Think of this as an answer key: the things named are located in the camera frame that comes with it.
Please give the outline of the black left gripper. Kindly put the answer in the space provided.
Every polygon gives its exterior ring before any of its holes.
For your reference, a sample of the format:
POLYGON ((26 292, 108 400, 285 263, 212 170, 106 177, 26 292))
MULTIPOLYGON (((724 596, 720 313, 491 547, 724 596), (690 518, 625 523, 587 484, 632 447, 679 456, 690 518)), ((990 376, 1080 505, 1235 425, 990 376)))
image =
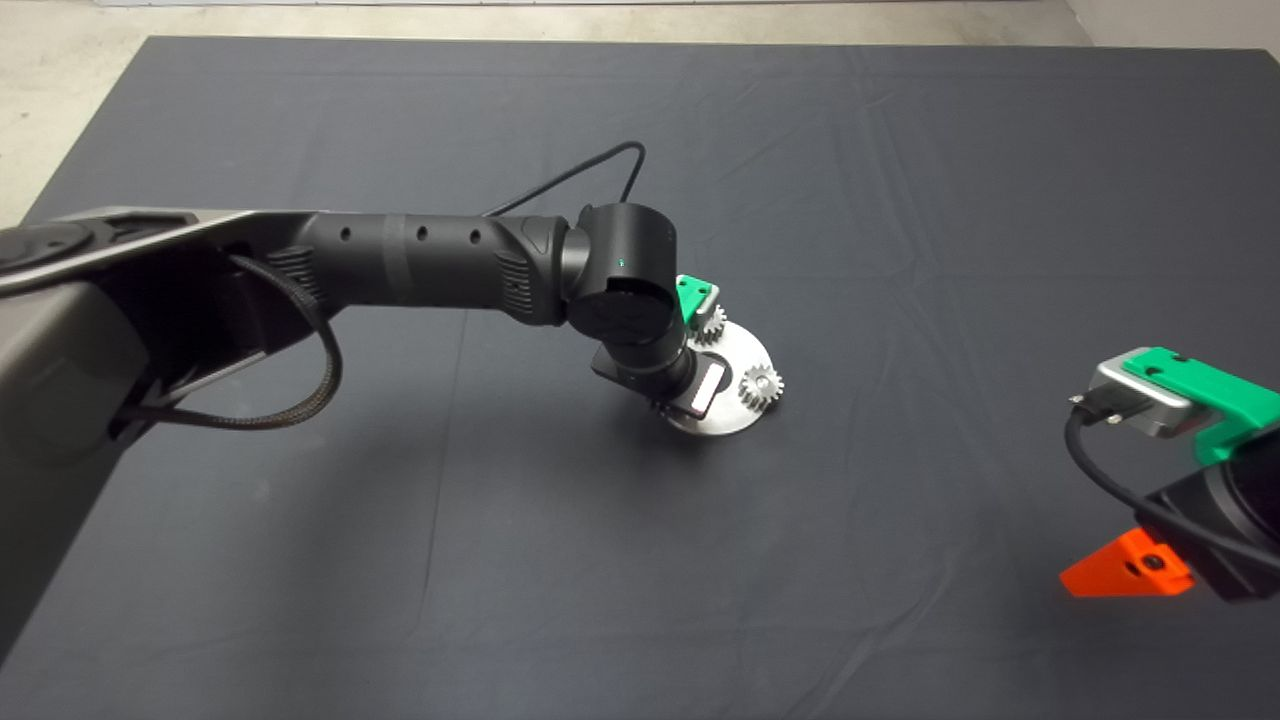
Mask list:
POLYGON ((666 416, 703 421, 710 414, 716 397, 721 395, 731 379, 731 365, 719 355, 686 352, 690 373, 681 380, 676 391, 666 397, 652 398, 650 407, 666 416))

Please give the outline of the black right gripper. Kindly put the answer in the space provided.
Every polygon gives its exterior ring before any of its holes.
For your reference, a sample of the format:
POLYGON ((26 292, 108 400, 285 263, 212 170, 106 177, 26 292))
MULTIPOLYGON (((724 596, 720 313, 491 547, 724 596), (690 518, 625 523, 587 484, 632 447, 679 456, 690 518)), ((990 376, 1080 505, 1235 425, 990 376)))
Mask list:
MULTIPOLYGON (((1215 464, 1165 486, 1147 500, 1216 537, 1277 556, 1277 474, 1270 466, 1215 464)), ((1196 587, 1192 570, 1228 602, 1277 594, 1276 571, 1215 548, 1146 512, 1138 512, 1135 519, 1147 530, 1130 529, 1060 573, 1069 594, 1174 597, 1196 587)))

